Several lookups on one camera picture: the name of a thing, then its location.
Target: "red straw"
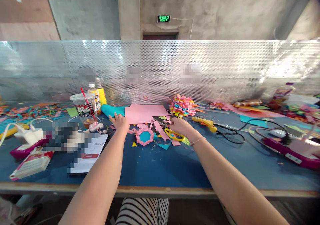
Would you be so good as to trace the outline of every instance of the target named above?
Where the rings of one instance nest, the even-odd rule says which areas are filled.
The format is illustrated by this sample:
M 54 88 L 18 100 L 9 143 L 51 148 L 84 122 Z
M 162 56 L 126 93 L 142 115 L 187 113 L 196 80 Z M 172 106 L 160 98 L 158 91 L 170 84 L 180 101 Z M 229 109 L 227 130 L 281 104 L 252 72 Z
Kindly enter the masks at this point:
M 82 92 L 82 94 L 83 94 L 83 96 L 84 97 L 86 97 L 86 95 L 84 94 L 84 92 L 83 92 L 83 89 L 81 88 L 81 92 Z

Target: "exit sign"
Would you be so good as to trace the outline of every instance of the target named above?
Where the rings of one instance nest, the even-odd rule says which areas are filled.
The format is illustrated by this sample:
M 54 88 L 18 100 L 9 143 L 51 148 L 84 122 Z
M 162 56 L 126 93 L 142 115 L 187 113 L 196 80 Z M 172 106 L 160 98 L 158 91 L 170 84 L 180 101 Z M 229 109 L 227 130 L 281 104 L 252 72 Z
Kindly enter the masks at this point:
M 170 22 L 170 15 L 159 15 L 158 22 Z

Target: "striped clothing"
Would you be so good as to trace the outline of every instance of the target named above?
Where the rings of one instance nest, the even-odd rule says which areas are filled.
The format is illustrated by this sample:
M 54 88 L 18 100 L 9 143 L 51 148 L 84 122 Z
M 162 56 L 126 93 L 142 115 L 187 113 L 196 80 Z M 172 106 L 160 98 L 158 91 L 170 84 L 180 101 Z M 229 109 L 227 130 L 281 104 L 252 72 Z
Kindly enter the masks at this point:
M 162 198 L 125 198 L 116 225 L 166 225 L 169 200 Z

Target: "workbench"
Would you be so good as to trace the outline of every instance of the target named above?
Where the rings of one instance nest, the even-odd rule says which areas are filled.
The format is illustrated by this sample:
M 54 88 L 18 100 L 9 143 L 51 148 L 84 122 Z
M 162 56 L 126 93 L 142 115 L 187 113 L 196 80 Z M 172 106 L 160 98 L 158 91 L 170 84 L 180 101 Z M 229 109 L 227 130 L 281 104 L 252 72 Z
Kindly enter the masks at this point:
M 206 114 L 197 113 L 197 115 L 233 127 L 240 128 L 244 125 L 239 116 L 231 111 L 229 114 L 207 112 Z M 104 114 L 99 118 L 103 124 L 111 124 Z M 69 119 L 70 116 L 66 114 L 64 118 L 55 122 L 62 123 Z M 287 117 L 273 119 L 281 125 L 290 125 L 292 122 L 301 123 Z M 207 127 L 199 123 L 193 123 L 191 119 L 187 121 L 205 136 L 264 196 L 268 198 L 320 197 L 318 172 L 299 167 L 258 143 L 247 132 L 240 132 L 246 139 L 244 144 L 233 144 L 221 135 L 211 133 Z M 79 122 L 79 129 L 84 129 L 78 117 L 72 122 Z M 49 121 L 43 121 L 35 124 L 35 127 L 45 128 L 50 126 L 49 123 Z M 191 146 L 181 143 L 181 146 L 170 145 L 168 150 L 164 150 L 159 146 L 154 146 L 154 142 L 146 147 L 141 145 L 132 147 L 134 141 L 134 134 L 128 133 L 124 144 L 117 197 L 216 197 Z M 12 137 L 5 140 L 0 147 L 0 193 L 73 195 L 76 192 L 85 175 L 67 175 L 67 166 L 73 158 L 72 154 L 66 152 L 55 152 L 45 171 L 12 182 L 9 176 L 20 163 L 15 162 L 9 152 L 19 145 L 19 141 Z

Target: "plastic cup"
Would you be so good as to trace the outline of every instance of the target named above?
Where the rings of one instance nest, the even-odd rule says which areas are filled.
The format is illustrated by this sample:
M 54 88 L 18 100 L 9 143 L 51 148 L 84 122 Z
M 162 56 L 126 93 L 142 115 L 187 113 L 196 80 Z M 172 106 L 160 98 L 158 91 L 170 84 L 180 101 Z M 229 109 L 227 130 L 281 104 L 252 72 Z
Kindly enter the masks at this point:
M 90 124 L 97 122 L 97 109 L 95 95 L 93 93 L 85 93 L 85 95 L 86 97 L 84 97 L 82 93 L 75 94 L 70 97 L 70 100 L 73 101 L 73 104 L 76 106 L 84 127 L 88 129 Z

